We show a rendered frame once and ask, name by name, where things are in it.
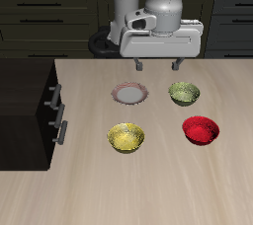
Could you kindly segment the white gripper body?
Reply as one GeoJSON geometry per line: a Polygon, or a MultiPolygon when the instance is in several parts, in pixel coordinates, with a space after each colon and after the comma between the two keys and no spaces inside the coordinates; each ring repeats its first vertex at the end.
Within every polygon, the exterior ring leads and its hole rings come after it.
{"type": "Polygon", "coordinates": [[[122,30],[122,57],[196,57],[201,49],[204,25],[198,20],[182,20],[170,37],[154,37],[151,31],[122,30]]]}

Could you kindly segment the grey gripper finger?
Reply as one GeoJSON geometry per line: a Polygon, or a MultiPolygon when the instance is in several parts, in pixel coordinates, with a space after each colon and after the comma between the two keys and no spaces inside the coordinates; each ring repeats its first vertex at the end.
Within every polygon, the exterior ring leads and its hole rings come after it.
{"type": "Polygon", "coordinates": [[[172,70],[179,70],[180,64],[184,61],[185,57],[179,57],[175,61],[172,62],[172,70]]]}
{"type": "Polygon", "coordinates": [[[142,71],[142,62],[140,62],[138,60],[138,58],[134,57],[133,58],[134,62],[135,62],[135,68],[137,71],[142,71]]]}

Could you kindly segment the green bowl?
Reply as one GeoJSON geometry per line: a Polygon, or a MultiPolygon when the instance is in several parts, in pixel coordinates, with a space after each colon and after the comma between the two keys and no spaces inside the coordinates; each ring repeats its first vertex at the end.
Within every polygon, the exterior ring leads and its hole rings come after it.
{"type": "Polygon", "coordinates": [[[181,107],[192,105],[201,94],[198,87],[187,82],[177,82],[172,84],[168,89],[168,93],[171,100],[181,107]]]}

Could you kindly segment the red bowl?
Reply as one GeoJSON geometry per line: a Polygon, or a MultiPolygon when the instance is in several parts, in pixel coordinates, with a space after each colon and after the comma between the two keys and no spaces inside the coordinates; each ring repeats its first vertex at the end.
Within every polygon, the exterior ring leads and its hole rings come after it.
{"type": "Polygon", "coordinates": [[[218,125],[204,116],[191,116],[182,125],[186,138],[193,144],[205,146],[211,144],[219,135],[218,125]]]}

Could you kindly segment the yellow bowl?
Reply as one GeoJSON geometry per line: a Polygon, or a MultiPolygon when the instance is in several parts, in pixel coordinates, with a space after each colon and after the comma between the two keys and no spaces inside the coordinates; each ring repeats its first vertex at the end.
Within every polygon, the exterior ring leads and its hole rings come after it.
{"type": "Polygon", "coordinates": [[[145,134],[134,123],[119,123],[109,130],[107,139],[112,147],[119,152],[134,152],[142,145],[145,134]]]}

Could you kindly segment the dark wooden cabinet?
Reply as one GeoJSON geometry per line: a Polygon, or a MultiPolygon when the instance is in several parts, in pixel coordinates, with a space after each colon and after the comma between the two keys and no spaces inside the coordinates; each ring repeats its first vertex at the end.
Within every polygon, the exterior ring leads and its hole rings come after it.
{"type": "Polygon", "coordinates": [[[0,59],[0,171],[46,171],[66,122],[53,59],[0,59]]]}

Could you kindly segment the pink fluted dish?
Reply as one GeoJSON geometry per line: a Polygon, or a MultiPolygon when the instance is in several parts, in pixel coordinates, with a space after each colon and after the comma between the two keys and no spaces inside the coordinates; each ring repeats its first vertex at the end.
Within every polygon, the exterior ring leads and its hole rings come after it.
{"type": "Polygon", "coordinates": [[[148,97],[148,91],[140,83],[124,82],[117,85],[111,95],[117,103],[133,106],[145,101],[148,97]]]}

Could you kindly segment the dark kitchen cupboards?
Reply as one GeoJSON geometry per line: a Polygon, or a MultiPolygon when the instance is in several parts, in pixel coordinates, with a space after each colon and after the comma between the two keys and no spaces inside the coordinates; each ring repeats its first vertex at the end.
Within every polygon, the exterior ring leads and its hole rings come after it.
{"type": "MultiPolygon", "coordinates": [[[[253,57],[253,0],[183,5],[205,26],[200,58],[253,57]]],[[[0,0],[0,57],[91,58],[89,37],[114,17],[114,0],[0,0]]]]}

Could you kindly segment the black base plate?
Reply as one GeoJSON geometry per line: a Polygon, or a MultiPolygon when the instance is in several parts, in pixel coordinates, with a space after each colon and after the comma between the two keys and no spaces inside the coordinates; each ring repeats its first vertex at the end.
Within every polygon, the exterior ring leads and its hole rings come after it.
{"type": "Polygon", "coordinates": [[[111,31],[109,26],[102,26],[89,38],[88,48],[97,59],[120,59],[120,47],[110,40],[108,35],[111,31]]]}

